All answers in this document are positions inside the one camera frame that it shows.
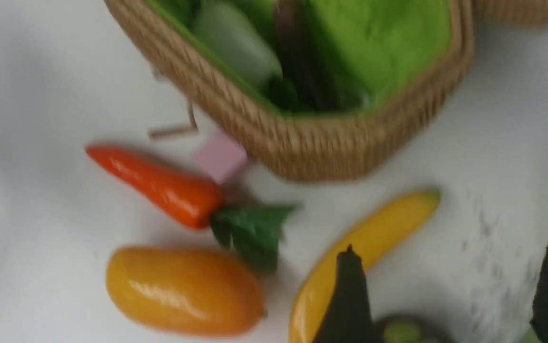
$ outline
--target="green toy vegetable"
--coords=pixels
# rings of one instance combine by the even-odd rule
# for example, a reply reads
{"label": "green toy vegetable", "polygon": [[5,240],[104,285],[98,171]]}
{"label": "green toy vegetable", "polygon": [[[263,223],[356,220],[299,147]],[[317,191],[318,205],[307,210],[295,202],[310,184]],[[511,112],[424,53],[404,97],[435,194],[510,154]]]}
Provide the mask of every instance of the green toy vegetable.
{"label": "green toy vegetable", "polygon": [[274,27],[284,75],[294,81],[300,100],[317,111],[339,110],[335,83],[318,58],[302,2],[278,0]]}
{"label": "green toy vegetable", "polygon": [[233,4],[205,1],[193,21],[192,32],[255,89],[265,91],[271,78],[282,78],[276,53]]}

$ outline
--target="white surface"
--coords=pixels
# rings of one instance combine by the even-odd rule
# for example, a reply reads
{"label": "white surface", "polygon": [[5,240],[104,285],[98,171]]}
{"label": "white surface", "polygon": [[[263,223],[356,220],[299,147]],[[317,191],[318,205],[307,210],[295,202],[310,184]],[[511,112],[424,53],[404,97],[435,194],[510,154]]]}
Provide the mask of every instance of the white surface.
{"label": "white surface", "polygon": [[[285,228],[267,321],[233,341],[285,342],[293,293],[326,247],[389,197],[432,183],[444,189],[436,218],[369,272],[375,314],[425,314],[462,343],[506,343],[526,327],[548,243],[548,30],[478,34],[475,67],[440,119],[367,180],[306,187],[250,170],[257,195],[305,207]],[[202,342],[128,322],[103,276],[124,243],[212,239],[181,230],[82,150],[148,146],[146,130],[186,122],[184,107],[102,2],[0,0],[0,342]],[[206,137],[148,148],[187,163]]]}

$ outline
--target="toy fruit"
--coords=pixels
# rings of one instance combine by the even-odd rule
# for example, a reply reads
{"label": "toy fruit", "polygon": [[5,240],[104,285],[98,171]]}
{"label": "toy fruit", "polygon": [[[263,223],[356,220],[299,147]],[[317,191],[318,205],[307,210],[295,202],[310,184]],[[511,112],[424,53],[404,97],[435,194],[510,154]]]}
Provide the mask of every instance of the toy fruit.
{"label": "toy fruit", "polygon": [[223,189],[209,179],[166,169],[117,146],[89,145],[85,151],[178,222],[194,230],[210,224],[222,247],[233,243],[251,267],[276,271],[281,226],[293,206],[224,206]]}
{"label": "toy fruit", "polygon": [[158,330],[235,336],[264,314],[259,282],[225,252],[121,248],[109,261],[106,284],[126,317]]}
{"label": "toy fruit", "polygon": [[454,343],[439,326],[417,315],[389,315],[376,321],[374,329],[383,343]]}
{"label": "toy fruit", "polygon": [[311,343],[323,320],[335,286],[337,254],[352,245],[369,269],[426,222],[439,206],[439,191],[405,194],[376,211],[350,230],[314,267],[293,306],[289,322],[289,343]]}

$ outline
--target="wicker weave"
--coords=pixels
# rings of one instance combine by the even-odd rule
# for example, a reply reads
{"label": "wicker weave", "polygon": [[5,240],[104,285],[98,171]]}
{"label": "wicker weave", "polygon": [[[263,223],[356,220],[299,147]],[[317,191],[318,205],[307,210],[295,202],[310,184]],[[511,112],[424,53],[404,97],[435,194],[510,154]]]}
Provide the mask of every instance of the wicker weave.
{"label": "wicker weave", "polygon": [[478,18],[539,28],[548,24],[548,0],[474,0]]}
{"label": "wicker weave", "polygon": [[433,120],[474,55],[470,0],[450,0],[449,52],[382,109],[363,116],[285,119],[242,93],[143,0],[106,4],[152,65],[253,158],[294,182],[343,181],[368,174]]}

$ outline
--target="toy vegetable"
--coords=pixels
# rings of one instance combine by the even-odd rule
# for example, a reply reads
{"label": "toy vegetable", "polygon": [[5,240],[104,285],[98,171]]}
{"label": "toy vegetable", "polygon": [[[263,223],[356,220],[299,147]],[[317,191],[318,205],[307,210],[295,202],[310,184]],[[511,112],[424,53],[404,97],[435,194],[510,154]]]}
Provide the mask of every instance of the toy vegetable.
{"label": "toy vegetable", "polygon": [[264,315],[257,278],[225,252],[121,248],[109,260],[106,282],[126,317],[158,330],[235,336]]}
{"label": "toy vegetable", "polygon": [[256,89],[264,91],[272,77],[283,75],[276,53],[246,15],[229,2],[204,1],[192,32]]}
{"label": "toy vegetable", "polygon": [[210,224],[222,247],[233,244],[255,269],[276,270],[281,225],[293,207],[225,206],[221,186],[207,178],[166,169],[117,146],[90,145],[85,152],[184,226],[204,230]]}

